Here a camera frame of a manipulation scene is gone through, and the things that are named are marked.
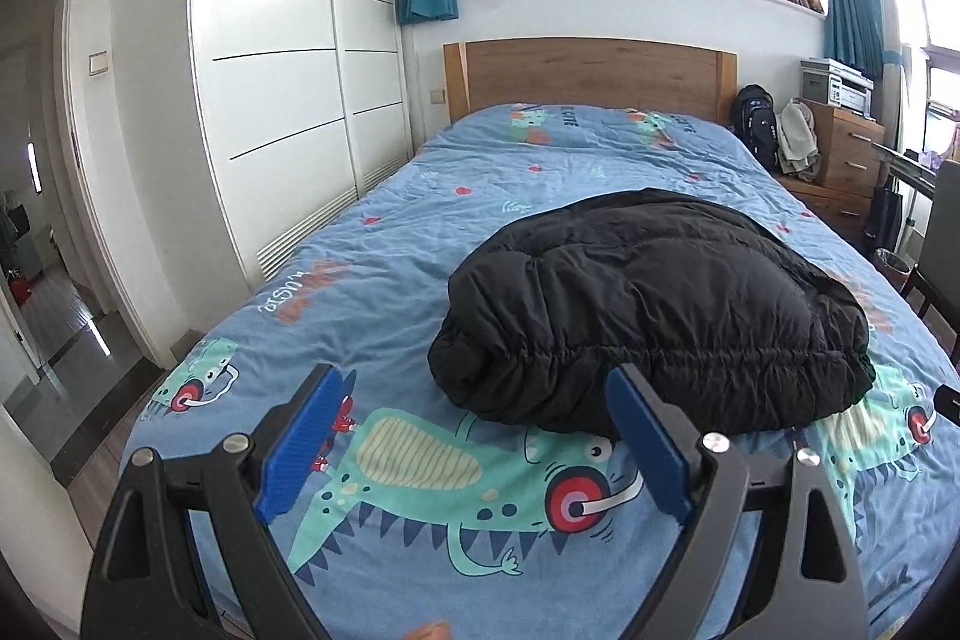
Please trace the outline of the black puffer jacket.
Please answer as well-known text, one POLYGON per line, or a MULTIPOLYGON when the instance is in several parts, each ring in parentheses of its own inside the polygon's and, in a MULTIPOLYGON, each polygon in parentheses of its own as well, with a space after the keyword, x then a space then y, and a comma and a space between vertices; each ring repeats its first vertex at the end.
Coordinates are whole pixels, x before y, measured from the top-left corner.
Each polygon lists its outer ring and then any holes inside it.
POLYGON ((428 351, 455 406, 613 437, 605 379, 630 364, 697 429, 804 427, 875 380, 850 289, 727 206, 645 188, 506 224, 448 282, 428 351))

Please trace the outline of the waste bin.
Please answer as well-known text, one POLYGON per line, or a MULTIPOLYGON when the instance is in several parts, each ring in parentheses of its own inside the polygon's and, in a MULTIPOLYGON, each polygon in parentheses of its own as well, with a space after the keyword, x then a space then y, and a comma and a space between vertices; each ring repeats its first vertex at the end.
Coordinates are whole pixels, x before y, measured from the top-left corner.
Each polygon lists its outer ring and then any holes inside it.
POLYGON ((889 281, 890 286, 896 292, 900 292, 907 284, 911 273, 911 265, 898 257, 892 250, 877 248, 872 255, 872 263, 877 268, 878 273, 889 281))

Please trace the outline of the dark blue hanging bag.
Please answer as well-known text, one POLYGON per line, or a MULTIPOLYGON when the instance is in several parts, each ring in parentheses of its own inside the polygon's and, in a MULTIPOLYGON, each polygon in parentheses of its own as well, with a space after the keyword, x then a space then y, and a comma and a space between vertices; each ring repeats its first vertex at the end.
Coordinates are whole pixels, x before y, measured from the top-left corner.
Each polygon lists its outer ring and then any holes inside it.
POLYGON ((895 175, 889 174, 872 193, 871 208, 862 229, 862 250, 867 255, 875 250, 893 250, 900 239, 903 216, 903 195, 898 191, 895 175))

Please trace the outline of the low wooden nightstand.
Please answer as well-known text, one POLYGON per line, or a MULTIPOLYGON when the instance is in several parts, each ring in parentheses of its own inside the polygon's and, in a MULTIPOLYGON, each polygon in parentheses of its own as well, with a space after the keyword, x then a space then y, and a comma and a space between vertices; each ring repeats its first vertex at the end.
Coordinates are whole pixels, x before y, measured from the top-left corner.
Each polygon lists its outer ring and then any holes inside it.
POLYGON ((811 213, 831 227, 841 239, 853 247, 862 247, 862 234, 871 209, 869 198, 800 181, 788 175, 776 175, 776 180, 804 203, 811 213))

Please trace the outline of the glass desk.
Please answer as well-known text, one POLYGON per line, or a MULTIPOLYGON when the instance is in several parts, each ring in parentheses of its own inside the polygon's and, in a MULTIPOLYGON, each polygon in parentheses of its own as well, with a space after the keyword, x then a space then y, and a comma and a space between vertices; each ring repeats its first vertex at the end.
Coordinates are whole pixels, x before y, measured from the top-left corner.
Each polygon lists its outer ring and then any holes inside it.
POLYGON ((881 145, 880 143, 872 143, 872 147, 874 148, 875 154, 880 158, 880 161, 889 166, 890 172, 892 172, 895 179, 903 182, 903 184, 912 188, 914 191, 918 191, 923 197, 934 200, 935 179, 937 179, 937 174, 935 174, 934 170, 921 166, 918 161, 908 158, 905 154, 896 152, 895 149, 887 148, 887 146, 881 145))

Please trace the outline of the beige cloth on chest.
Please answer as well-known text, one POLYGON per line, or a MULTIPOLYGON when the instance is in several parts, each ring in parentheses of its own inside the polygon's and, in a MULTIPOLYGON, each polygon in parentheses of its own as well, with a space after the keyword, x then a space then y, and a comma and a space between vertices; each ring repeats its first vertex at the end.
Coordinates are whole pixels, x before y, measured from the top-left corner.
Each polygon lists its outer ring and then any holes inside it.
POLYGON ((813 182, 820 170, 820 149, 812 110, 800 99, 791 99, 776 115, 779 170, 800 181, 813 182))

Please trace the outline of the wooden drawer chest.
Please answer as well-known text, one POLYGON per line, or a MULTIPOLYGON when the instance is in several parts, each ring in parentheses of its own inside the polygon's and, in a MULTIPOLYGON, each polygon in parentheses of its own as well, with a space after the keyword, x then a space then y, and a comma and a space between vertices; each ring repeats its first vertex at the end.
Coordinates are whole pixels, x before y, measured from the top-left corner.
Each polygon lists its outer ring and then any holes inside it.
POLYGON ((884 140, 884 128, 874 120, 841 107, 802 99, 814 117, 820 152, 815 183, 832 190, 870 197, 878 182, 880 161, 874 145, 884 140))

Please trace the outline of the black backpack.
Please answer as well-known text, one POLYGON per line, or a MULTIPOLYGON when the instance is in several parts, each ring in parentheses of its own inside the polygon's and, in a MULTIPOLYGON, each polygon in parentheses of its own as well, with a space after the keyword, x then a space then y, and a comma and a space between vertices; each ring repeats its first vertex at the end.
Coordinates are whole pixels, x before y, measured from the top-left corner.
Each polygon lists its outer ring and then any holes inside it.
POLYGON ((759 85, 747 85, 737 92, 731 110, 731 122, 737 138, 766 170, 776 169, 778 135, 773 97, 759 85))

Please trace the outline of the grey printer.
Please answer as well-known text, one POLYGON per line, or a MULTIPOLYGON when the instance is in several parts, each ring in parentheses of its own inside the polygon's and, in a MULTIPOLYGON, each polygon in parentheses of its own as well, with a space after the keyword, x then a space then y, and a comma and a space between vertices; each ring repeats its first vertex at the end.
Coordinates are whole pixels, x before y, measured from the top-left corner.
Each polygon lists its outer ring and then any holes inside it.
POLYGON ((800 62, 800 97, 825 106, 839 107, 872 117, 874 81, 853 67, 831 58, 809 58, 800 62))

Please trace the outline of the wooden headboard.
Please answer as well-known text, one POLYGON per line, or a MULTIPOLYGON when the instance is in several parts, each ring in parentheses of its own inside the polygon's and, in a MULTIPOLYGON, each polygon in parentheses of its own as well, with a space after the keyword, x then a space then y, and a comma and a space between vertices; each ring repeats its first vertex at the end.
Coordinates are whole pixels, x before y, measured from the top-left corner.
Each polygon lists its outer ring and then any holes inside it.
POLYGON ((726 124, 739 59, 726 50, 608 37, 516 37, 443 47, 449 119, 501 104, 683 113, 726 124))

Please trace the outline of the right teal curtain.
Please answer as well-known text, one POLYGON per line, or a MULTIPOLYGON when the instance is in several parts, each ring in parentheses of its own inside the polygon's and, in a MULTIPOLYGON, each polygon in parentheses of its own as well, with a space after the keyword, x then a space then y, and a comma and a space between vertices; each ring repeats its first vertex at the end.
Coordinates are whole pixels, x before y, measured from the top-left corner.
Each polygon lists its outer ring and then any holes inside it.
POLYGON ((884 23, 880 0, 828 0, 823 55, 861 71, 884 74, 884 23))

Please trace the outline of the white sliding wardrobe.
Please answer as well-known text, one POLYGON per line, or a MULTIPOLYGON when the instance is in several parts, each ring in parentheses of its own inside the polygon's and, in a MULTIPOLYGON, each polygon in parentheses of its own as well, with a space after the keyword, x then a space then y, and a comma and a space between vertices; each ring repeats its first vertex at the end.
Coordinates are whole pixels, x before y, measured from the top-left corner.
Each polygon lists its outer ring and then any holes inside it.
POLYGON ((247 281, 412 156, 394 0, 190 0, 202 135, 247 281))

